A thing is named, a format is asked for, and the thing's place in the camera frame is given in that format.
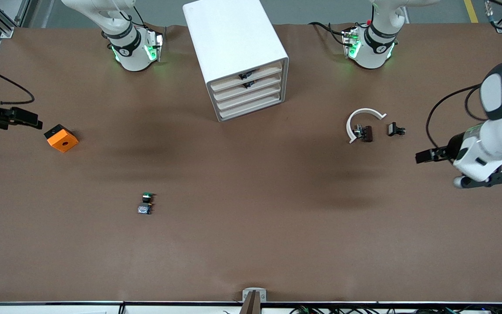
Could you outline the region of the white drawer cabinet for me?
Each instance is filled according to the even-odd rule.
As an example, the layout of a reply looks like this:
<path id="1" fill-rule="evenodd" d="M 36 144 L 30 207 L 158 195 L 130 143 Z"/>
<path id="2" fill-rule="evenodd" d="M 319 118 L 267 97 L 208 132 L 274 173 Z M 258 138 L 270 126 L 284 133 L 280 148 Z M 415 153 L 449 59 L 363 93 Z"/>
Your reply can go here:
<path id="1" fill-rule="evenodd" d="M 245 70 L 282 61 L 285 101 L 289 57 L 260 0 L 196 0 L 183 5 L 183 14 L 218 121 L 209 83 Z"/>

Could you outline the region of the small brown component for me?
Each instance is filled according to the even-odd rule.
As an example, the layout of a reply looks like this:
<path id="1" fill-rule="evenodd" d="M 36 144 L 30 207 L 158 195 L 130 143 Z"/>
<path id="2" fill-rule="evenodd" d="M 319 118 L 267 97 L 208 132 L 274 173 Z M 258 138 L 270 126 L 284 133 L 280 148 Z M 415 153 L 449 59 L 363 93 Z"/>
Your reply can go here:
<path id="1" fill-rule="evenodd" d="M 371 126 L 357 124 L 355 129 L 353 129 L 353 133 L 357 140 L 365 143 L 371 143 L 373 141 L 373 130 Z"/>

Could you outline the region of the white table edge rail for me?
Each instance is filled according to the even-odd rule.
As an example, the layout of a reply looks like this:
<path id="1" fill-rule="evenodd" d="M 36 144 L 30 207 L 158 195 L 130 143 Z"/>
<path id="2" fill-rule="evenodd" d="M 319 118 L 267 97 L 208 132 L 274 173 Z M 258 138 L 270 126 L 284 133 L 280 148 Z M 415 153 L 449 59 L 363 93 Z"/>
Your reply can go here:
<path id="1" fill-rule="evenodd" d="M 0 314 L 239 314 L 241 302 L 0 302 Z M 266 302 L 262 314 L 502 314 L 502 303 Z"/>

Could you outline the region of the green push button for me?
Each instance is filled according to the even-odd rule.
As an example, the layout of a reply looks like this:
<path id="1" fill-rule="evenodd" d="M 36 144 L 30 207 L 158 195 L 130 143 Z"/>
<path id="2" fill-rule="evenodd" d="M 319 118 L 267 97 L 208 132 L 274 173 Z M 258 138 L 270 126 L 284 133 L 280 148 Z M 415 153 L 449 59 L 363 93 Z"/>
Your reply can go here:
<path id="1" fill-rule="evenodd" d="M 144 215 L 150 215 L 152 213 L 154 196 L 155 194 L 153 193 L 142 193 L 142 199 L 138 205 L 137 212 Z"/>

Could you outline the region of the orange block with black side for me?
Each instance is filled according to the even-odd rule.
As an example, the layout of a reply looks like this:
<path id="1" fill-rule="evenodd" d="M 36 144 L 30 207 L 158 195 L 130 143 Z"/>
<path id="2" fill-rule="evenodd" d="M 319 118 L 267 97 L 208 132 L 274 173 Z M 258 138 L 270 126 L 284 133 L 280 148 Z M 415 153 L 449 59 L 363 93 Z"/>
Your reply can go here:
<path id="1" fill-rule="evenodd" d="M 78 138 L 62 124 L 57 124 L 46 131 L 44 137 L 51 147 L 62 153 L 66 153 L 79 143 Z"/>

